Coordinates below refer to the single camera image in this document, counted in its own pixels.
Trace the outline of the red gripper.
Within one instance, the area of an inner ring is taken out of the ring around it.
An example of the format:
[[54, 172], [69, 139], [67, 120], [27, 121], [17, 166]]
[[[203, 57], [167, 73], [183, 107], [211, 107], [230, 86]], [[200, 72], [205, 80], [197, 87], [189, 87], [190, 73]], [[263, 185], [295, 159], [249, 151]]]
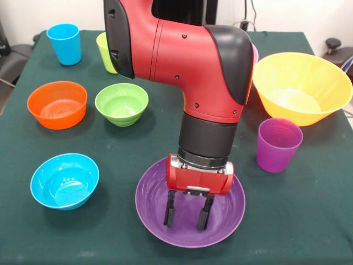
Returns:
[[226, 195], [234, 179], [234, 165], [227, 162], [221, 169], [200, 169], [184, 165], [175, 154], [167, 157], [165, 180], [168, 187], [168, 199], [165, 210], [164, 226], [171, 228], [175, 218], [174, 199], [176, 191], [208, 193], [197, 223], [199, 231], [206, 230], [214, 195]]

